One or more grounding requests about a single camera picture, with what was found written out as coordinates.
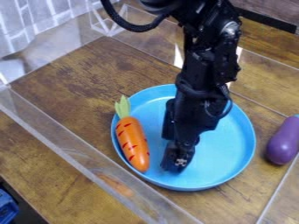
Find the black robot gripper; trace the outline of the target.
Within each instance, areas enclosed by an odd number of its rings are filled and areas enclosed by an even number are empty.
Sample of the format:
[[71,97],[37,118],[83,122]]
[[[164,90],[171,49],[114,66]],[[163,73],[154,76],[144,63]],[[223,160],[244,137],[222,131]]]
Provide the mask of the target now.
[[175,97],[166,103],[162,137],[170,142],[160,166],[168,172],[180,173],[192,161],[200,134],[216,129],[219,120],[232,109],[232,100],[226,84],[196,83],[182,73],[175,87]]

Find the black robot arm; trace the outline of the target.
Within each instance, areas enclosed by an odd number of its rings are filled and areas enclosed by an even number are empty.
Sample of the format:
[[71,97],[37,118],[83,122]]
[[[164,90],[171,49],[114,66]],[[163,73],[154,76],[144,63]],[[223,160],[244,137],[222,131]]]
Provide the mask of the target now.
[[240,70],[239,14],[230,0],[140,0],[154,14],[168,14],[183,28],[184,61],[175,97],[166,103],[162,168],[182,172],[192,161],[200,134],[214,130],[232,109],[227,83]]

